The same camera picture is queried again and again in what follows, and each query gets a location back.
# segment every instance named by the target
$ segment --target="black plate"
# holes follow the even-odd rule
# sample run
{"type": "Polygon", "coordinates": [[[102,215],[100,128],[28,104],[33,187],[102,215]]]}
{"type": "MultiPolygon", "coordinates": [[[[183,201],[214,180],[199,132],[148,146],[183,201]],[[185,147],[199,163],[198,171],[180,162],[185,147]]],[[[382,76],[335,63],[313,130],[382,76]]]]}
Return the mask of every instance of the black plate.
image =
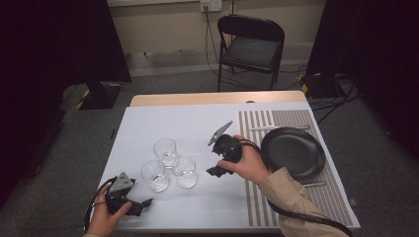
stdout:
{"type": "Polygon", "coordinates": [[[274,129],[262,140],[262,158],[272,172],[287,167],[298,181],[314,178],[326,163],[324,150],[309,133],[295,127],[274,129]]]}

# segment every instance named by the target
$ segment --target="glass cup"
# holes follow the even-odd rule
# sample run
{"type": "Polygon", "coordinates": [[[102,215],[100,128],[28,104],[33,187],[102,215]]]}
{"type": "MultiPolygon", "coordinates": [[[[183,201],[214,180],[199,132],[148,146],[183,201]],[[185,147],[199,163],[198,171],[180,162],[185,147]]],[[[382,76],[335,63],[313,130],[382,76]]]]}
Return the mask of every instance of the glass cup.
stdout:
{"type": "Polygon", "coordinates": [[[142,179],[156,192],[163,191],[169,186],[169,179],[164,173],[164,164],[159,160],[148,161],[141,169],[142,179]]]}
{"type": "Polygon", "coordinates": [[[172,167],[179,186],[183,188],[192,187],[198,179],[196,162],[191,157],[181,156],[178,162],[172,167]]]}
{"type": "Polygon", "coordinates": [[[172,169],[173,164],[178,161],[179,155],[176,151],[176,142],[170,138],[157,141],[154,145],[154,153],[163,162],[166,169],[172,169]]]}

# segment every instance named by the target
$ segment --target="table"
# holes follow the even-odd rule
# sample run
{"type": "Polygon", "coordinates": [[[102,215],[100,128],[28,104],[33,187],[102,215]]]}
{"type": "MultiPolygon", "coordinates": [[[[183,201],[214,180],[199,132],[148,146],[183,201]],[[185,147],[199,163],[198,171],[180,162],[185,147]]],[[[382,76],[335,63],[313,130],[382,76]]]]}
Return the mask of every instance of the table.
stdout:
{"type": "Polygon", "coordinates": [[[360,224],[349,206],[330,153],[302,92],[244,92],[135,96],[126,109],[101,184],[125,171],[136,179],[128,198],[153,198],[141,217],[125,216],[118,229],[136,232],[261,233],[279,232],[278,215],[251,182],[238,175],[210,176],[206,169],[220,159],[207,146],[214,131],[233,120],[226,134],[243,134],[260,144],[266,131],[249,131],[256,124],[309,124],[326,153],[326,167],[313,181],[327,185],[309,190],[313,202],[331,218],[350,228],[360,224]],[[197,161],[198,182],[180,188],[173,174],[171,184],[153,192],[140,178],[140,168],[155,159],[152,148],[163,137],[173,138],[181,155],[197,161]]]}

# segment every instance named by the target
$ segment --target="baseboard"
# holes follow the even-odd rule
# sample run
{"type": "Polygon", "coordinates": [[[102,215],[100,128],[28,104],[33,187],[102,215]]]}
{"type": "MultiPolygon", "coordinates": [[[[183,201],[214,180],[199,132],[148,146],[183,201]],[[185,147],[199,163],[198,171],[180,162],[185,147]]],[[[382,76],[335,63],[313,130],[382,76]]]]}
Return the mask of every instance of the baseboard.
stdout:
{"type": "MultiPolygon", "coordinates": [[[[312,46],[312,42],[286,44],[281,64],[307,63],[312,46]]],[[[169,52],[133,52],[126,55],[126,63],[131,77],[203,71],[211,68],[216,71],[218,68],[213,48],[169,52]]]]}

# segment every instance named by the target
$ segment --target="white table surface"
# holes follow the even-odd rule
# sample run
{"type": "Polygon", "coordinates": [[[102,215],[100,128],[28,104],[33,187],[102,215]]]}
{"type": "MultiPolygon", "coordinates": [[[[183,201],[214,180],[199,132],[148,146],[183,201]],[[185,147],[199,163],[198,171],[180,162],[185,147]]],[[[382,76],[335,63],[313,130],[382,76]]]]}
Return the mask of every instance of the white table surface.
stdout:
{"type": "MultiPolygon", "coordinates": [[[[282,110],[309,110],[313,118],[308,103],[301,102],[127,108],[99,185],[124,171],[130,178],[136,179],[127,197],[138,202],[153,198],[153,202],[140,217],[125,216],[117,228],[159,233],[279,231],[279,226],[249,225],[242,178],[236,174],[217,178],[209,175],[206,169],[215,166],[222,158],[211,152],[212,146],[207,146],[211,136],[230,120],[233,124],[225,133],[239,134],[239,111],[282,110]],[[153,192],[141,179],[142,165],[156,159],[154,143],[165,137],[176,141],[179,154],[192,156],[197,161],[198,181],[194,187],[179,187],[170,170],[166,171],[170,185],[161,193],[153,192]]],[[[327,147],[316,125],[314,129],[350,213],[353,226],[349,227],[358,228],[359,222],[347,203],[327,147]]]]}

